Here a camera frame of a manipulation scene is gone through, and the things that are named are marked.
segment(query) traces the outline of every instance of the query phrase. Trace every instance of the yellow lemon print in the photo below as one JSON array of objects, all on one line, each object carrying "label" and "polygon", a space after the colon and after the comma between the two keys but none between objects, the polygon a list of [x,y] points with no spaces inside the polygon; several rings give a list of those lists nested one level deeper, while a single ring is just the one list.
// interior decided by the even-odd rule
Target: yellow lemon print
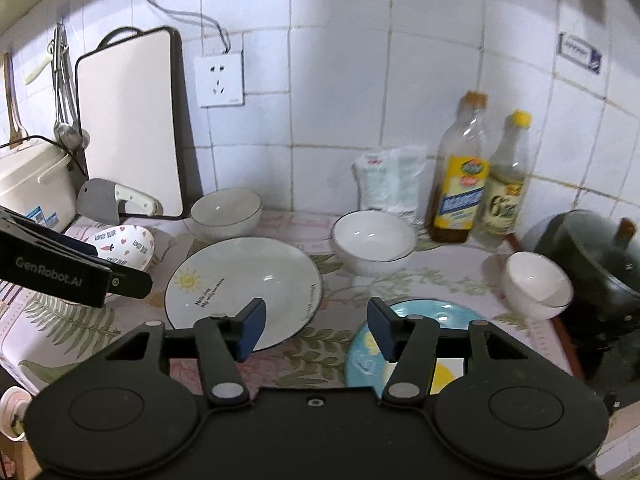
[{"label": "yellow lemon print", "polygon": [[174,283],[185,292],[194,292],[200,286],[200,277],[195,270],[181,269],[175,275]]},{"label": "yellow lemon print", "polygon": [[455,375],[446,366],[436,364],[436,371],[433,374],[433,383],[431,383],[431,395],[439,394],[447,384],[455,379]]},{"label": "yellow lemon print", "polygon": [[378,348],[376,340],[373,339],[371,332],[367,332],[364,335],[364,346],[369,349],[369,353],[371,355],[378,355],[380,353],[380,348]]}]

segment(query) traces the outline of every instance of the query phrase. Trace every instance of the plastic bottle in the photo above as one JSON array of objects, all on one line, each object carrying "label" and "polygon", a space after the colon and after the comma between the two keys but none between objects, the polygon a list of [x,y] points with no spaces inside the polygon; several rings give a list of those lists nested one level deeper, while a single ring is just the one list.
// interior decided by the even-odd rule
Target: plastic bottle
[{"label": "plastic bottle", "polygon": [[489,177],[472,233],[485,247],[499,247],[515,229],[530,173],[527,139],[530,126],[531,114],[516,110],[490,159]]},{"label": "plastic bottle", "polygon": [[487,96],[467,92],[458,120],[438,147],[436,175],[425,227],[436,242],[464,243],[473,227],[489,163],[484,158]]}]

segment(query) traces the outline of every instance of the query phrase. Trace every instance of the power outlet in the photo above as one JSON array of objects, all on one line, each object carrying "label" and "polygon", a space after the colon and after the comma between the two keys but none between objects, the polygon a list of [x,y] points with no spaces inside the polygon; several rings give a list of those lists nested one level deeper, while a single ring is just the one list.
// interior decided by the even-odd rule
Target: power outlet
[{"label": "power outlet", "polygon": [[242,52],[194,60],[196,98],[201,108],[244,104]]}]

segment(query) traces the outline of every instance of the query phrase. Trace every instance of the floral tablecloth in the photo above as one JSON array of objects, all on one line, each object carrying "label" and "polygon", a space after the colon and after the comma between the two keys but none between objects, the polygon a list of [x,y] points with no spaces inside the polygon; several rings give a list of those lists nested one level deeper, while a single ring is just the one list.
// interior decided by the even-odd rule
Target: floral tablecloth
[{"label": "floral tablecloth", "polygon": [[[382,278],[350,275],[331,252],[329,233],[336,217],[264,212],[255,236],[277,238],[307,252],[323,280],[322,302],[309,324],[289,340],[256,352],[238,365],[254,394],[261,386],[344,386],[344,360],[353,335],[366,320],[371,296],[385,301],[439,298],[468,306],[570,373],[548,321],[530,322],[512,314],[498,277],[510,249],[495,252],[472,243],[439,246],[420,234],[407,270]],[[117,297],[103,309],[71,305],[0,282],[0,363],[36,394],[79,362],[149,320],[162,320],[164,292],[171,276],[204,245],[182,221],[129,219],[147,227],[156,240],[154,281],[144,300]],[[67,234],[86,239],[105,226],[81,219]],[[171,375],[201,393],[194,360],[172,360]]]}]

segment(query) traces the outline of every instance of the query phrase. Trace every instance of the bottle label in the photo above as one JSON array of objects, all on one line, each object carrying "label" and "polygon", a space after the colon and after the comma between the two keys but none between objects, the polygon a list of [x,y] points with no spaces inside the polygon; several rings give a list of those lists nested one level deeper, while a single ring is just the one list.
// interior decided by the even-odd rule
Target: bottle label
[{"label": "bottle label", "polygon": [[440,229],[471,229],[488,173],[489,163],[482,158],[449,157],[433,225]]},{"label": "bottle label", "polygon": [[513,233],[522,202],[522,183],[508,184],[489,176],[482,202],[484,229],[494,235]]}]

